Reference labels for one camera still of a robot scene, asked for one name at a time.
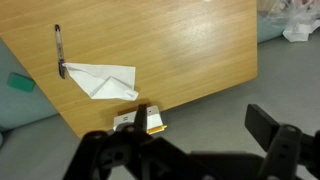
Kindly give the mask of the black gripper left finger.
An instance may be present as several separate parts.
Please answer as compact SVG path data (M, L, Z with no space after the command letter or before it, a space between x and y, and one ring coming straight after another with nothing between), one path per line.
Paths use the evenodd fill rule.
M147 131L147 106L145 104L140 104L138 106L134 125L143 131Z

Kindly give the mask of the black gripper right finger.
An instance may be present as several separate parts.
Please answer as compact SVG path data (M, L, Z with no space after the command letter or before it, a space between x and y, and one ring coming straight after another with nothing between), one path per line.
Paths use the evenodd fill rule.
M260 147L267 152L279 130L279 123L257 104L249 104L246 110L245 127Z

